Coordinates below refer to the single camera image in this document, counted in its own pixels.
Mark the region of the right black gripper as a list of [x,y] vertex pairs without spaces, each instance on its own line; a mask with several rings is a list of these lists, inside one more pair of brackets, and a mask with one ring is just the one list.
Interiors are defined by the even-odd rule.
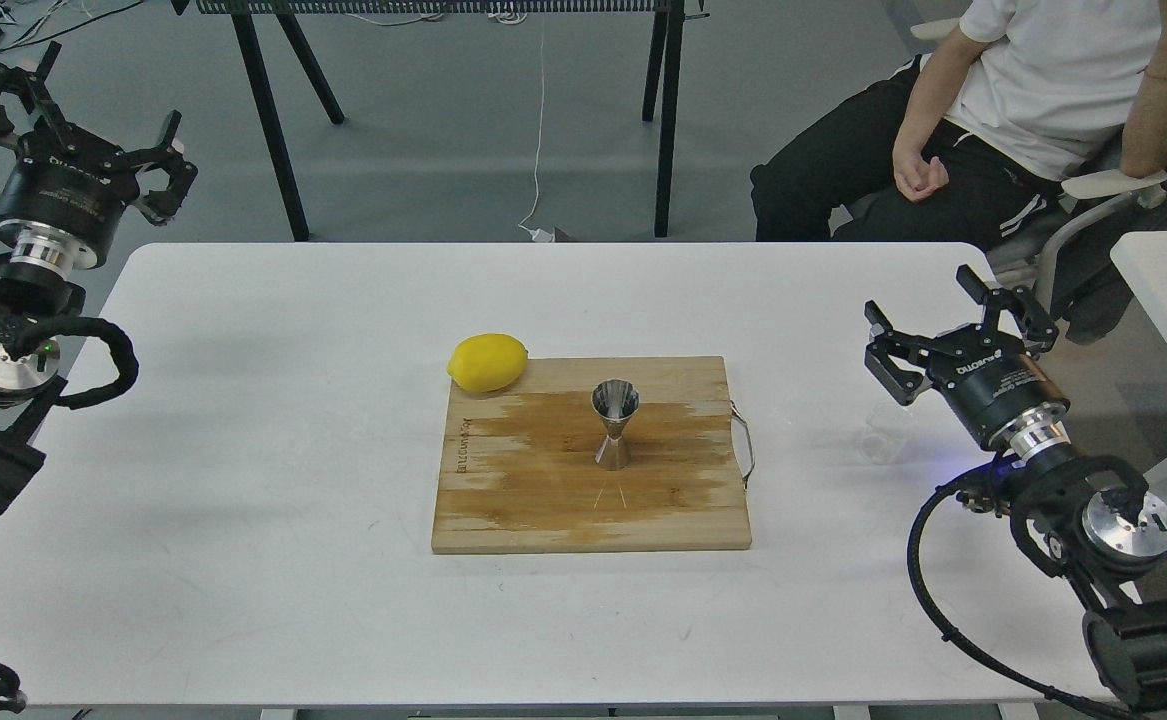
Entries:
[[[981,307],[981,322],[927,338],[895,331],[868,300],[867,369],[900,406],[911,405],[925,389],[938,389],[981,450],[1011,452],[1028,461],[1067,445],[1062,418],[1069,400],[1030,359],[1058,341],[1049,312],[1026,286],[990,287],[967,265],[958,266],[955,281]],[[1002,313],[1014,319],[1022,340],[999,331]]]

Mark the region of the person right hand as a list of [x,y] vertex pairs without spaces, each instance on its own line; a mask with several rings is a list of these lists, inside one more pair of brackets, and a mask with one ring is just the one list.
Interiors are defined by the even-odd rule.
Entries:
[[895,147],[890,163],[897,193],[909,202],[930,200],[950,183],[949,172],[939,156],[925,159],[918,149]]

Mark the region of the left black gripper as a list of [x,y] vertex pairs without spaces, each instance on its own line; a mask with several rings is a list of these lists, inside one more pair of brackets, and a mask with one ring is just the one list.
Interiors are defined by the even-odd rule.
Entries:
[[[106,264],[130,204],[151,224],[167,225],[198,176],[177,141],[179,110],[166,117],[149,149],[123,152],[107,141],[86,140],[68,147],[67,119],[46,88],[61,49],[49,42],[32,69],[0,63],[0,147],[18,158],[0,196],[0,240],[12,249],[12,263],[48,272]],[[16,135],[4,96],[16,97],[32,132]],[[168,183],[138,200],[138,174],[148,170],[162,170]]]

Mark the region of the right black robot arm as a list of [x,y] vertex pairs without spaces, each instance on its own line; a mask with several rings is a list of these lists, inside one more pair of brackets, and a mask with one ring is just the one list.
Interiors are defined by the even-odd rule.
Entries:
[[[955,278],[981,307],[981,319],[939,336],[900,333],[875,302],[865,305],[865,364],[881,386],[902,406],[935,389],[991,454],[986,464],[936,488],[913,520],[906,547],[911,590],[941,638],[1046,700],[1096,719],[1167,711],[1167,502],[1126,460],[1086,456],[1069,441],[1069,400],[1037,364],[1058,328],[1034,293],[990,287],[970,266],[959,266]],[[1067,580],[1085,610],[1086,652],[1117,706],[1018,673],[939,610],[920,551],[927,520],[949,498],[1007,519],[1027,560]]]

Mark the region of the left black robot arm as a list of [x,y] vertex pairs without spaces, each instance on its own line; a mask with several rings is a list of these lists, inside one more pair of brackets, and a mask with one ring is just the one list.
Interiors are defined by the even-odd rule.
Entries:
[[15,165],[0,196],[0,515],[44,464],[33,436],[53,407],[84,408],[134,386],[139,361],[120,327],[83,312],[70,279],[109,258],[123,214],[175,217],[194,179],[172,111],[148,149],[125,151],[67,120],[39,64],[0,61],[0,147]]

